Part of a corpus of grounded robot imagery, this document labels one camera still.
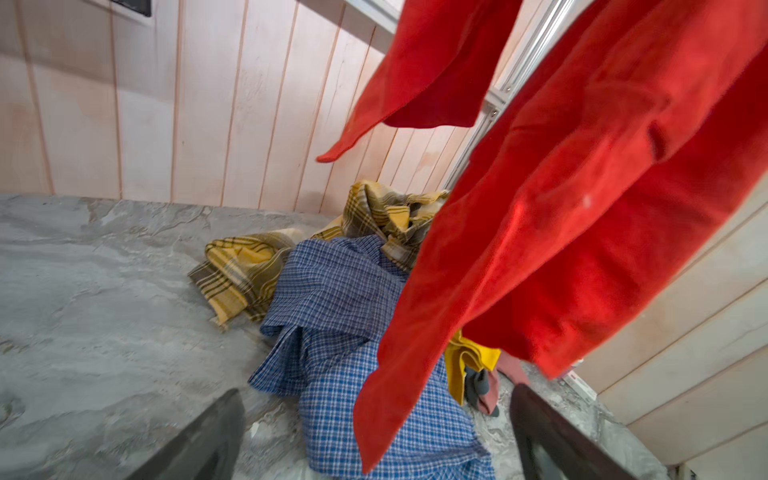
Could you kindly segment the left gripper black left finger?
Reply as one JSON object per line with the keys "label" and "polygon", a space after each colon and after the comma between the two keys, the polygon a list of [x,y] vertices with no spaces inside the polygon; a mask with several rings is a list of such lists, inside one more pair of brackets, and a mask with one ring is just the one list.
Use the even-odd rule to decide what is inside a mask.
{"label": "left gripper black left finger", "polygon": [[131,479],[231,479],[242,445],[245,410],[236,388],[226,391]]}

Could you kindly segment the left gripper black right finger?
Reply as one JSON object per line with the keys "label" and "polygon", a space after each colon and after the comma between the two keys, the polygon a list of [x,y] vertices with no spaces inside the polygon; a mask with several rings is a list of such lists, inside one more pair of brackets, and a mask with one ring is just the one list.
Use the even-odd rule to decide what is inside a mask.
{"label": "left gripper black right finger", "polygon": [[525,384],[513,388],[510,419],[526,479],[632,477]]}

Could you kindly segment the red cloth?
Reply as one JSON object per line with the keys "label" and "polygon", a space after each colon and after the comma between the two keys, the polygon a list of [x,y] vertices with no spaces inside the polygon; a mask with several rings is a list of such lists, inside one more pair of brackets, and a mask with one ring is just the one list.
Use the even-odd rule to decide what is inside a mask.
{"label": "red cloth", "polygon": [[354,407],[365,473],[451,337],[565,373],[632,321],[767,169],[763,1],[594,1],[436,214]]}

